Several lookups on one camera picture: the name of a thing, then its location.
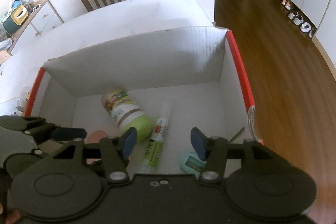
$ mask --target white box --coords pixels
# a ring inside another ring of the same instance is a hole
[[[104,42],[49,60],[40,69],[27,116],[41,116],[63,127],[119,134],[101,104],[102,95],[123,86],[150,116],[160,103],[173,102],[173,114],[157,173],[176,174],[179,158],[192,152],[190,130],[208,137],[261,142],[254,133],[254,101],[231,31],[187,27]],[[136,145],[127,170],[139,170],[148,141]],[[228,163],[230,172],[240,163]]]

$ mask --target tabletop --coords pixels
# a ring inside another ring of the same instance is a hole
[[[105,41],[159,30],[212,26],[196,0],[127,0],[74,18],[27,44],[0,67],[0,103],[32,86],[49,59]]]

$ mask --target sneaker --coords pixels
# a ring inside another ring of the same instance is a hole
[[[308,22],[305,22],[301,25],[300,29],[302,32],[307,33],[311,30],[311,25]]]
[[[293,20],[294,17],[298,17],[299,16],[299,13],[297,11],[291,11],[289,14],[288,14],[288,18],[290,20]]]
[[[300,24],[302,24],[305,21],[303,20],[302,16],[298,16],[298,17],[294,17],[293,22],[295,23],[295,25],[299,26]]]
[[[315,32],[316,32],[316,28],[312,28],[312,29],[310,30],[310,32],[308,33],[308,36],[309,36],[310,38],[313,38]]]
[[[285,7],[287,8],[287,10],[293,10],[294,9],[294,4],[287,1]]]

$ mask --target metal bolt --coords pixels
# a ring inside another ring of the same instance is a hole
[[[116,181],[124,180],[126,177],[127,177],[127,175],[124,172],[121,172],[121,171],[112,172],[110,174],[110,179],[116,180]]]
[[[205,180],[215,180],[218,179],[219,175],[215,171],[205,171],[202,173],[202,178]]]
[[[37,155],[42,155],[42,151],[38,150],[38,149],[34,150],[34,153],[37,154]]]
[[[158,183],[157,181],[151,181],[150,186],[158,187],[160,186],[160,183]]]
[[[162,185],[167,185],[168,183],[169,183],[168,180],[165,180],[165,179],[160,180],[160,184]]]

